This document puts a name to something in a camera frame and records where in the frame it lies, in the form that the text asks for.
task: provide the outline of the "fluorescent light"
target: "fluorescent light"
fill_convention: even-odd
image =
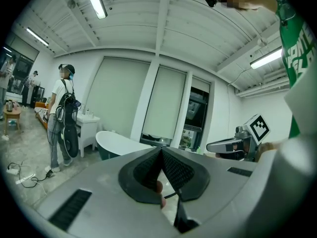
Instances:
[[[44,41],[40,36],[38,36],[36,33],[34,33],[29,27],[26,29],[30,34],[32,34],[36,39],[38,39],[40,42],[42,42],[45,46],[48,46],[49,44]]]
[[[9,52],[12,52],[10,49],[7,49],[6,47],[3,47],[5,50],[8,50]]]
[[[107,17],[107,12],[103,0],[90,0],[98,19]]]
[[[267,55],[265,55],[264,57],[261,57],[255,61],[253,61],[252,63],[250,63],[250,66],[253,69],[257,69],[271,61],[274,61],[278,58],[280,58],[282,56],[282,47],[279,47],[275,50],[273,50],[272,52],[268,53]]]

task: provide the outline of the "green shirt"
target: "green shirt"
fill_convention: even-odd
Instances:
[[[287,0],[277,0],[276,15],[280,19],[280,35],[283,52],[282,60],[289,78],[290,87],[304,73],[317,56],[316,39],[303,18],[296,13]],[[292,117],[289,138],[300,133]]]

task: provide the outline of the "gray pants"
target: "gray pants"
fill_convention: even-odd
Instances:
[[[58,167],[57,161],[57,142],[59,144],[60,150],[63,154],[63,159],[65,162],[69,162],[70,157],[65,149],[64,141],[61,138],[60,132],[64,128],[61,122],[58,122],[55,114],[51,114],[48,123],[48,139],[50,143],[50,165],[52,168]]]
[[[3,107],[5,105],[6,89],[0,87],[0,117],[3,116]]]

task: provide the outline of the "power strip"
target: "power strip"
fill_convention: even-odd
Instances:
[[[19,169],[6,169],[6,172],[16,176],[19,173]]]

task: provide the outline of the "pipe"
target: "pipe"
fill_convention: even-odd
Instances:
[[[284,91],[288,91],[289,89],[281,89],[281,90],[277,90],[277,91],[273,91],[273,92],[269,92],[269,93],[262,93],[262,94],[257,94],[257,95],[252,95],[252,96],[247,96],[245,97],[246,99],[248,98],[253,98],[253,97],[258,97],[258,96],[263,96],[263,95],[267,95],[267,94],[271,94],[271,93],[278,93],[278,92],[284,92]]]
[[[278,87],[282,87],[282,86],[285,86],[285,85],[288,85],[289,82],[284,82],[284,83],[279,83],[277,85],[272,85],[272,86],[269,86],[269,87],[266,87],[264,89],[260,89],[260,90],[257,90],[257,91],[253,91],[251,93],[246,93],[244,95],[241,95],[240,97],[246,97],[246,96],[250,96],[252,94],[256,94],[256,93],[261,93],[261,92],[265,92],[265,91],[268,91],[268,90],[271,90],[271,89],[275,89],[275,88],[278,88]]]
[[[279,73],[279,74],[277,74],[275,76],[266,78],[265,80],[263,80],[263,83],[266,84],[266,83],[269,83],[269,82],[271,82],[271,81],[273,81],[275,79],[278,79],[278,78],[281,78],[281,77],[286,77],[286,76],[287,76],[286,72],[282,72],[282,73]]]
[[[265,74],[264,75],[264,79],[267,79],[268,77],[272,77],[272,76],[275,76],[279,73],[282,73],[282,72],[286,72],[286,69],[285,68],[281,68],[281,69],[278,69],[276,71],[273,71],[273,72],[270,72],[268,74]]]
[[[273,85],[278,85],[280,83],[285,83],[285,82],[288,82],[289,79],[288,77],[284,77],[284,78],[280,78],[278,80],[274,80],[270,83],[267,83],[267,84],[264,84],[264,85],[260,85],[260,86],[256,86],[256,87],[253,87],[251,89],[248,89],[248,90],[245,90],[243,92],[240,92],[237,94],[237,96],[241,96],[241,95],[245,95],[246,93],[252,93],[254,91],[257,91],[257,90],[261,90],[261,89],[264,89],[264,88],[267,88],[267,87],[270,87],[270,86],[273,86]]]

